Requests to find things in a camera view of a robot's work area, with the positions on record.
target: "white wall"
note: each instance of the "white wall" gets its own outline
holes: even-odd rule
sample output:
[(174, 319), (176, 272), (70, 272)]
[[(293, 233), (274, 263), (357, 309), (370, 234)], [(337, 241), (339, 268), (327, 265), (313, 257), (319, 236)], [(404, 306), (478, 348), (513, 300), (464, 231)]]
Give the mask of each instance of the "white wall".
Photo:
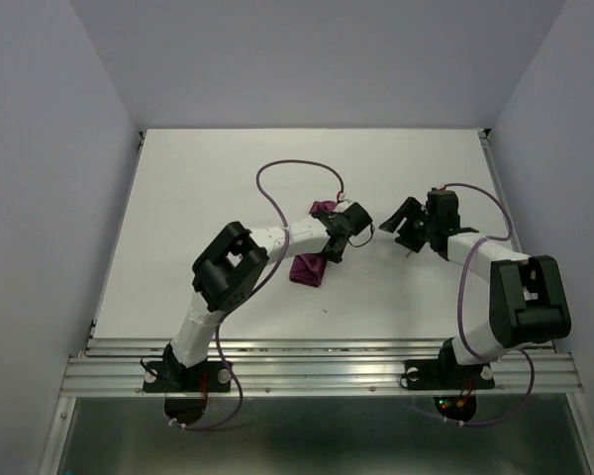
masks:
[(136, 150), (68, 2), (0, 0), (0, 475), (37, 472)]
[(141, 128), (490, 127), (562, 0), (71, 0)]
[(525, 248), (561, 266), (594, 417), (594, 0), (568, 0), (491, 146)]

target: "black joint bracket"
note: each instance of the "black joint bracket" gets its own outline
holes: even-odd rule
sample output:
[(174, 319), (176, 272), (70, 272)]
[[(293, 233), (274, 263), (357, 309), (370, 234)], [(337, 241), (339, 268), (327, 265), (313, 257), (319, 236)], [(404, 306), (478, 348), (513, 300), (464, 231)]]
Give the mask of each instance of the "black joint bracket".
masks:
[(413, 252), (420, 252), (428, 242), (443, 259), (446, 259), (448, 238), (475, 232), (473, 228), (460, 227), (457, 195), (447, 190), (430, 191), (424, 207), (416, 198), (407, 198), (396, 213), (378, 228), (394, 233), (401, 224), (396, 242)]
[[(240, 262), (234, 264), (230, 255)], [(230, 312), (241, 305), (261, 275), (268, 254), (238, 221), (229, 223), (194, 262), (192, 285), (210, 312)]]
[(203, 384), (209, 393), (231, 391), (231, 379), (221, 382), (219, 378), (220, 371), (225, 370), (222, 361), (205, 360), (185, 368), (173, 355), (171, 345), (165, 348), (162, 360), (148, 361), (146, 367), (143, 383), (146, 393), (200, 393)]
[(461, 390), (469, 382), (477, 389), (493, 389), (495, 381), (490, 364), (460, 365), (455, 360), (451, 339), (436, 359), (408, 359), (400, 384), (410, 391)]
[(352, 203), (341, 213), (319, 210), (311, 213), (311, 216), (326, 227), (330, 240), (322, 254), (336, 264), (343, 260), (349, 239), (358, 236), (372, 224), (371, 217), (358, 203)]
[(492, 262), (489, 321), (505, 348), (568, 336), (571, 319), (556, 261), (542, 255), (527, 264)]

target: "wire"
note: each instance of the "wire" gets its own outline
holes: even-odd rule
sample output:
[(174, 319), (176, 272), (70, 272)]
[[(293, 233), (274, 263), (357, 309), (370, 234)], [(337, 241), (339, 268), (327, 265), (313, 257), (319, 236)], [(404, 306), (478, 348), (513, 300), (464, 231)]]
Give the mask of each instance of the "wire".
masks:
[(207, 401), (209, 399), (209, 392), (207, 389), (209, 382), (209, 374), (205, 373), (202, 375), (202, 381), (200, 382), (200, 392), (202, 394), (202, 399)]
[[(477, 192), (487, 196), (488, 198), (490, 198), (491, 201), (493, 203), (495, 203), (497, 205), (497, 207), (500, 209), (500, 211), (502, 212), (504, 221), (506, 222), (506, 227), (508, 228), (508, 233), (504, 237), (497, 237), (497, 236), (482, 237), (473, 245), (473, 247), (471, 248), (471, 251), (468, 253), (468, 256), (464, 260), (464, 265), (462, 266), (462, 273), (460, 274), (460, 279), (459, 279), (459, 288), (457, 290), (457, 331), (459, 333), (460, 339), (462, 340), (462, 345), (466, 348), (466, 350), (470, 354), (475, 356), (480, 361), (487, 361), (488, 358), (486, 358), (485, 356), (482, 356), (481, 354), (479, 354), (477, 351), (475, 351), (471, 347), (471, 345), (468, 343), (468, 340), (466, 339), (466, 334), (464, 333), (464, 310), (463, 310), (463, 307), (464, 307), (464, 289), (466, 287), (466, 277), (468, 275), (468, 268), (471, 265), (473, 256), (475, 255), (475, 252), (477, 252), (477, 249), (481, 245), (483, 245), (488, 240), (498, 240), (498, 241), (506, 242), (506, 241), (509, 241), (511, 238), (513, 238), (513, 235), (514, 235), (513, 222), (510, 218), (510, 215), (508, 214), (508, 210), (506, 210), (504, 205), (502, 205), (502, 203), (497, 198), (495, 198), (493, 195), (491, 195), (488, 191), (484, 190), (483, 188), (480, 188), (475, 185), (469, 185), (468, 183), (447, 183), (441, 189), (445, 190), (447, 188), (454, 188), (454, 187), (468, 188), (468, 189), (477, 191)], [(533, 359), (526, 353), (525, 350), (523, 350), (522, 348), (516, 348), (516, 351), (519, 351), (520, 353), (522, 353), (524, 355), (524, 357), (526, 358), (526, 361), (528, 362), (528, 365), (530, 366), (531, 378), (530, 378), (530, 382), (528, 384), (528, 389), (526, 390), (526, 394), (524, 395), (524, 398), (520, 401), (520, 403), (515, 408), (513, 408), (511, 411), (504, 414), (503, 416), (500, 416), (499, 418), (491, 419), (488, 421), (479, 421), (479, 422), (469, 421), (467, 423), (464, 423), (464, 422), (456, 421), (454, 419), (449, 419), (449, 418), (443, 418), (443, 420), (446, 423), (458, 424), (460, 426), (482, 428), (482, 427), (492, 426), (494, 424), (498, 424), (498, 423), (507, 421), (508, 419), (512, 418), (517, 413), (519, 413), (527, 405), (527, 403), (530, 400), (531, 394), (533, 393), (533, 387), (535, 386), (535, 364), (533, 363)], [(417, 412), (422, 412), (422, 413), (432, 416), (432, 417), (434, 416), (434, 414), (427, 413), (425, 411), (419, 410), (418, 408), (413, 408), (413, 409)]]
[[(289, 241), (290, 241), (290, 233), (288, 231), (288, 220), (286, 219), (286, 215), (284, 215), (284, 212), (281, 210), (281, 208), (279, 207), (279, 205), (277, 204), (277, 202), (273, 199), (273, 197), (271, 197), (266, 192), (266, 190), (264, 190), (264, 188), (261, 186), (261, 182), (260, 182), (261, 174), (265, 170), (267, 170), (268, 168), (270, 168), (272, 166), (283, 165), (283, 164), (288, 164), (288, 163), (318, 166), (320, 168), (325, 168), (326, 170), (328, 170), (331, 173), (333, 173), (337, 177), (337, 179), (339, 180), (339, 184), (340, 184), (340, 188), (341, 188), (340, 191), (336, 195), (337, 196), (337, 201), (339, 201), (340, 197), (346, 191), (346, 185), (344, 184), (344, 180), (339, 175), (339, 173), (336, 170), (334, 170), (331, 166), (329, 166), (329, 165), (327, 165), (325, 163), (320, 163), (318, 161), (297, 160), (297, 159), (276, 160), (276, 161), (271, 161), (270, 163), (267, 163), (266, 165), (264, 165), (262, 168), (260, 168), (257, 171), (257, 174), (255, 175), (255, 186), (257, 187), (257, 190), (259, 191), (259, 193), (261, 193), (261, 195), (264, 198), (266, 198), (266, 200), (273, 207), (273, 209), (277, 213), (277, 216), (279, 216), (279, 220), (281, 221), (281, 224), (282, 224), (282, 226), (284, 228), (285, 240), (284, 240), (284, 244), (281, 247), (281, 250), (279, 252), (279, 256), (277, 257), (277, 261), (272, 266), (272, 268), (270, 269), (270, 271), (268, 272), (268, 274), (266, 274), (266, 277), (264, 277), (262, 279), (262, 281), (259, 282), (259, 284), (257, 284), (255, 286), (255, 288), (250, 293), (249, 298), (251, 298), (257, 292), (259, 292), (261, 290), (261, 288), (264, 285), (266, 285), (268, 283), (268, 281), (273, 277), (273, 275), (275, 275), (275, 273), (279, 269), (279, 266), (281, 265), (282, 260), (284, 260), (284, 257), (286, 257), (286, 253), (288, 252), (288, 245), (289, 245)], [(243, 403), (244, 403), (244, 400), (245, 400), (245, 395), (244, 395), (244, 391), (243, 391), (243, 388), (242, 388), (242, 383), (238, 379), (238, 376), (236, 376), (236, 373), (234, 373), (234, 370), (231, 367), (231, 364), (229, 364), (229, 361), (227, 361), (227, 357), (225, 356), (225, 352), (223, 351), (222, 344), (221, 344), (221, 341), (220, 341), (220, 327), (222, 326), (222, 323), (227, 319), (227, 317), (232, 312), (233, 311), (227, 312), (220, 319), (220, 321), (218, 322), (218, 325), (216, 326), (216, 334), (215, 334), (214, 340), (216, 342), (216, 349), (218, 350), (218, 355), (220, 356), (220, 360), (222, 361), (222, 365), (225, 367), (225, 369), (227, 371), (229, 371), (229, 375), (231, 376), (231, 379), (233, 380), (234, 383), (236, 383), (236, 386), (238, 387), (238, 404), (231, 411), (231, 413), (228, 414), (225, 418), (223, 418), (220, 421), (217, 421), (216, 423), (209, 424), (207, 426), (201, 426), (201, 427), (183, 426), (178, 421), (175, 421), (175, 420), (172, 420), (172, 419), (169, 420), (169, 423), (170, 424), (172, 424), (174, 426), (177, 426), (179, 428), (184, 428), (185, 430), (209, 430), (209, 429), (212, 429), (212, 428), (217, 428), (217, 427), (219, 427), (219, 426), (227, 423), (228, 421), (230, 421), (231, 419), (233, 419), (236, 416), (236, 414), (240, 411), (240, 409), (242, 408)]]
[[(464, 388), (462, 390), (462, 392), (459, 393), (459, 396), (457, 397), (457, 401), (456, 401), (455, 405), (458, 406), (459, 408), (464, 406), (466, 404), (466, 402), (471, 398), (471, 394), (473, 393), (473, 387), (474, 387), (472, 379), (468, 380), (467, 386), (468, 386), (468, 388)], [(464, 397), (464, 399), (462, 399), (462, 395), (464, 394), (464, 391), (466, 391), (466, 389), (468, 389), (468, 393), (466, 393), (466, 396)]]
[(464, 395), (466, 390), (468, 390), (468, 394), (471, 394), (471, 392), (473, 391), (473, 380), (472, 379), (469, 379), (468, 381), (466, 381), (466, 385), (459, 392), (459, 395), (456, 397), (456, 399), (457, 400), (462, 399), (462, 396)]
[(141, 365), (141, 368), (144, 369), (146, 371), (146, 373), (151, 374), (154, 378), (156, 379), (162, 379), (155, 371), (151, 370), (148, 368), (148, 366), (145, 364), (144, 362), (145, 358), (141, 358), (139, 360), (139, 364)]
[(351, 240), (347, 240), (347, 243), (349, 245), (351, 245), (352, 247), (363, 247), (364, 245), (368, 245), (373, 239), (374, 239), (374, 232), (376, 231), (376, 228), (374, 227), (374, 224), (369, 225), (369, 237), (367, 238), (366, 242), (363, 242), (361, 244), (352, 244)]

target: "screw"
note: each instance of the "screw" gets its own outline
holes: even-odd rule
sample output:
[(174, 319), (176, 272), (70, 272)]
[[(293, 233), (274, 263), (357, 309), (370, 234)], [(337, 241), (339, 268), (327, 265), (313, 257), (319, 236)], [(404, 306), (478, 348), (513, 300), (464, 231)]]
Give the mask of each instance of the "screw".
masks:
[[(156, 376), (158, 375), (158, 373), (156, 372), (155, 369), (152, 370), (154, 372), (154, 374), (156, 374)], [(154, 376), (153, 374), (151, 374), (150, 371), (146, 371), (146, 374), (143, 375), (143, 380), (148, 383), (151, 384), (154, 381), (156, 381), (156, 376)]]
[(228, 383), (231, 380), (231, 374), (226, 369), (221, 369), (218, 371), (218, 381), (222, 384)]
[(410, 381), (418, 381), (420, 379), (420, 374), (418, 372), (418, 368), (411, 367), (407, 369), (407, 379)]
[(484, 381), (490, 381), (493, 379), (493, 370), (490, 368), (490, 366), (484, 366), (479, 375)]

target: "white enclosure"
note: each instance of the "white enclosure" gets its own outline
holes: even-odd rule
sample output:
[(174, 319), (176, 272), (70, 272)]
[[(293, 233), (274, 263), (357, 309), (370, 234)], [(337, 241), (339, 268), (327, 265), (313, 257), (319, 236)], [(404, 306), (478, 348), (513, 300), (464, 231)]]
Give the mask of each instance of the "white enclosure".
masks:
[[(408, 196), (424, 202), (447, 182), (493, 191), (476, 131), (150, 130), (141, 153), (103, 294), (94, 337), (171, 338), (186, 315), (191, 264), (222, 227), (275, 226), (275, 212), (256, 190), (256, 171), (277, 158), (334, 167), (346, 195), (378, 226)], [(335, 198), (326, 170), (283, 165), (262, 176), (266, 190), (294, 221), (314, 200)], [(506, 226), (488, 198), (457, 190), (464, 226), (502, 236)], [(368, 232), (355, 239), (361, 242)], [(366, 247), (348, 247), (329, 264), (321, 288), (288, 280), (285, 262), (268, 286), (225, 323), (235, 338), (447, 338), (456, 333), (460, 268), (428, 247), (405, 258), (394, 236), (377, 231)], [(488, 319), (488, 284), (471, 277), (467, 324)]]
[[(150, 130), (126, 203), (138, 131), (171, 127), (225, 129)], [(269, 130), (286, 127), (364, 129)], [(93, 354), (156, 338), (138, 345), (154, 356), (218, 230), (278, 223), (254, 188), (261, 164), (334, 165), (378, 225), (440, 182), (494, 189), (472, 128), (493, 129), (493, 178), (524, 251), (559, 261), (573, 319), (563, 349), (581, 379), (567, 356), (536, 388), (566, 378), (572, 423), (594, 447), (582, 403), (594, 415), (594, 0), (0, 0), (0, 475), (38, 472), (53, 408), (48, 446), (67, 433), (74, 400), (56, 397), (90, 334)], [(291, 219), (336, 191), (319, 169), (263, 180)], [(459, 195), (464, 224), (505, 231), (492, 203)], [(374, 239), (320, 289), (289, 283), (286, 262), (225, 336), (453, 335), (459, 269)], [(486, 318), (487, 291), (470, 279), (468, 325)], [(528, 375), (509, 373), (521, 394)]]

